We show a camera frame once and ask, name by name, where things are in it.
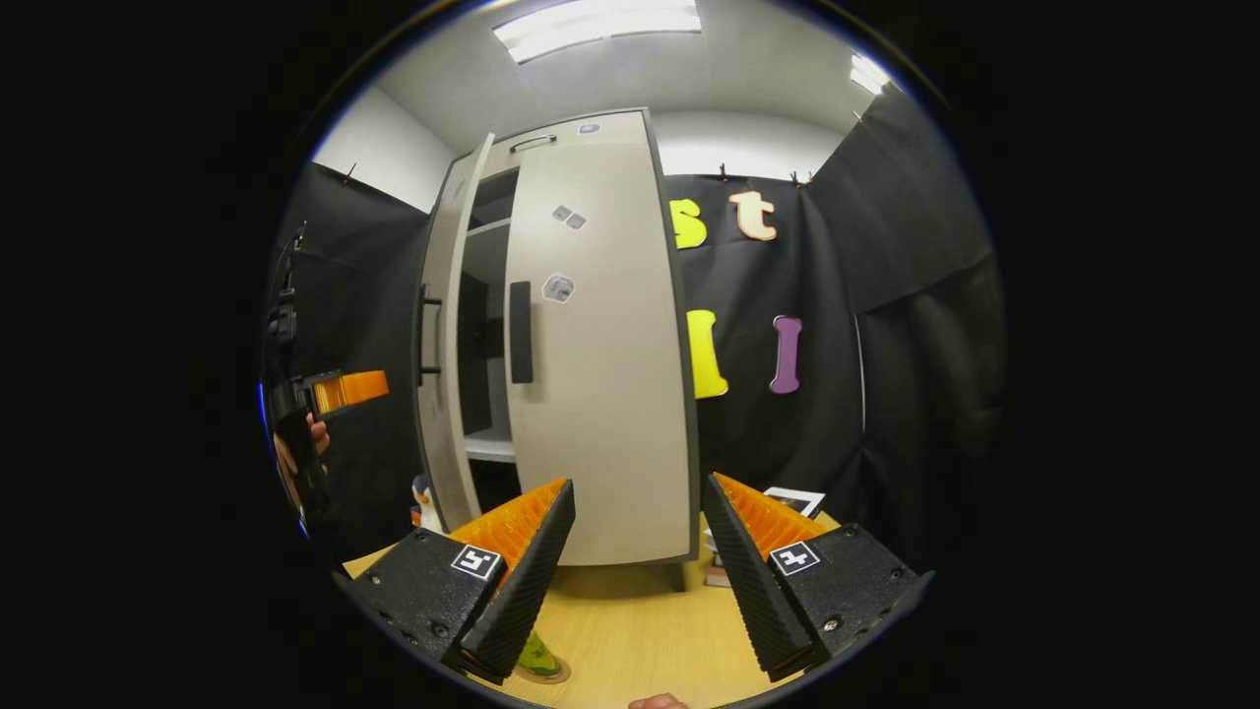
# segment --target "hand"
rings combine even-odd
[[[687,705],[667,691],[648,699],[635,699],[630,703],[630,709],[687,709]]]
[[[324,422],[315,423],[315,417],[312,414],[306,414],[306,426],[311,429],[311,442],[315,445],[315,453],[323,456],[328,451],[329,445],[333,440],[328,436],[328,424]],[[289,446],[276,434],[271,434],[271,442],[276,447],[276,461],[280,462],[280,472],[285,477],[285,485],[289,487],[289,494],[294,497],[294,504],[300,505],[297,500],[297,489],[294,486],[294,479],[297,477],[297,463],[294,462],[294,455],[290,453]],[[328,466],[321,466],[324,472],[328,474]]]

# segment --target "black door handle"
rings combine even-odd
[[[515,152],[517,147],[520,147],[522,145],[524,145],[527,142],[533,142],[536,140],[546,140],[548,142],[556,142],[556,136],[554,135],[536,135],[533,137],[527,137],[527,139],[522,140],[520,142],[513,145],[512,147],[508,147],[508,152]]]
[[[508,317],[512,324],[512,384],[534,382],[533,330],[529,322],[529,281],[518,280],[508,286]]]
[[[441,368],[426,368],[425,366],[425,348],[423,348],[423,344],[422,344],[423,340],[425,340],[425,305],[441,305],[441,303],[442,303],[442,300],[440,297],[430,297],[428,296],[428,283],[427,282],[420,283],[420,307],[417,307],[417,311],[420,314],[416,316],[416,331],[420,332],[420,335],[416,339],[416,365],[420,368],[420,377],[416,378],[416,383],[417,383],[416,387],[425,387],[425,375],[440,375],[440,374],[442,374],[442,369]]]

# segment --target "finger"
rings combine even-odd
[[[668,691],[656,696],[649,696],[643,703],[643,709],[675,709],[677,706],[679,706],[678,700]]]
[[[297,486],[294,485],[292,476],[284,476],[284,477],[285,477],[285,489],[289,491],[289,501],[294,504],[294,508],[301,508],[302,500],[297,495]]]
[[[276,434],[271,436],[271,442],[276,447],[276,462],[280,463],[280,471],[290,476],[294,475],[297,470],[297,465],[294,463],[292,457],[289,455],[289,447],[285,446],[285,442]]]
[[[320,422],[311,426],[311,441],[315,443],[315,453],[323,456],[333,440],[328,436],[328,424]]]

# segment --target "ceiling light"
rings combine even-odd
[[[853,55],[853,71],[849,72],[849,78],[871,93],[879,93],[883,84],[888,83],[888,74],[883,73],[883,69],[871,59],[857,54]]]
[[[494,28],[517,63],[624,34],[699,31],[696,0],[575,0]]]

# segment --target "yellow letter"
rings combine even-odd
[[[722,397],[730,389],[717,372],[717,350],[713,348],[713,310],[688,310],[687,331],[692,340],[692,378],[696,399]]]
[[[701,215],[701,205],[690,199],[670,199],[669,213],[674,217],[674,238],[679,248],[690,248],[704,243],[708,229]]]
[[[748,238],[757,241],[770,241],[779,233],[775,227],[767,227],[764,213],[775,213],[775,205],[761,200],[761,193],[756,190],[741,191],[731,195],[731,201],[737,204],[736,215],[740,222],[740,230]]]

